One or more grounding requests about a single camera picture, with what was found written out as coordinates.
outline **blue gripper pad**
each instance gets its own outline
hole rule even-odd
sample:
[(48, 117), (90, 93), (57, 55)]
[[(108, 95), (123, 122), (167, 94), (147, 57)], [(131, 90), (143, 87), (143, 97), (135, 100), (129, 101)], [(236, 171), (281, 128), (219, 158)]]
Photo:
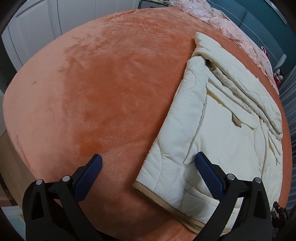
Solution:
[(197, 153), (195, 156), (195, 166), (206, 183), (213, 198), (221, 201), (224, 196), (223, 184), (201, 153)]
[(83, 201), (89, 190), (91, 189), (94, 181), (99, 175), (103, 166), (102, 157), (100, 155), (96, 155), (93, 157), (93, 160), (88, 163), (86, 170), (82, 174), (82, 176), (77, 181), (74, 187), (74, 200), (78, 203)]

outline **floor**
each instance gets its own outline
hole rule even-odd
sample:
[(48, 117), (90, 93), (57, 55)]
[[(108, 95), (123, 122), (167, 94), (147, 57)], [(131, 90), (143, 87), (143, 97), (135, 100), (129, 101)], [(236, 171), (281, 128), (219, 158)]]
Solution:
[(15, 202), (22, 207), (22, 198), (35, 178), (15, 151), (7, 131), (0, 137), (0, 174)]
[(7, 131), (0, 137), (0, 207), (25, 240), (22, 196), (35, 178), (15, 151)]

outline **orange bedspread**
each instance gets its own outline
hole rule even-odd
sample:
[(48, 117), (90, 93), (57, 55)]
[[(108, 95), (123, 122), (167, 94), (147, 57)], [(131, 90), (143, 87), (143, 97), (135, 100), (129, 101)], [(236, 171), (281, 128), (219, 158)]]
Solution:
[(103, 169), (80, 206), (95, 228), (123, 241), (195, 237), (132, 184), (183, 77), (196, 31), (239, 59), (279, 106), (285, 205), (292, 151), (278, 95), (234, 42), (178, 9), (122, 12), (77, 27), (33, 56), (5, 93), (9, 136), (36, 179), (57, 181), (94, 153), (102, 155)]

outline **wall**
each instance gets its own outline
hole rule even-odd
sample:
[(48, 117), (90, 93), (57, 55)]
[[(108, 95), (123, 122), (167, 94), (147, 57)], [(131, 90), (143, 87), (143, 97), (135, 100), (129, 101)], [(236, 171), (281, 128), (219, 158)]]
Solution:
[(253, 14), (272, 34), (287, 59), (281, 67), (286, 75), (296, 64), (296, 35), (285, 25), (278, 14), (264, 0), (235, 0)]
[(0, 89), (3, 93), (15, 74), (16, 70), (6, 53), (2, 38), (0, 38)]

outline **cream comforter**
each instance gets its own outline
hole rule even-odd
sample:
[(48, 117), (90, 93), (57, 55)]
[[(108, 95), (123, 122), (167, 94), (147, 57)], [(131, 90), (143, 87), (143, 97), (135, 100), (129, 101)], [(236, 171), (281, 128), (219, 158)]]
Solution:
[[(219, 204), (194, 164), (203, 151), (238, 179), (261, 177), (270, 207), (282, 182), (280, 111), (259, 80), (210, 37), (196, 49), (134, 188), (198, 233)], [(229, 231), (242, 199), (225, 227)]]

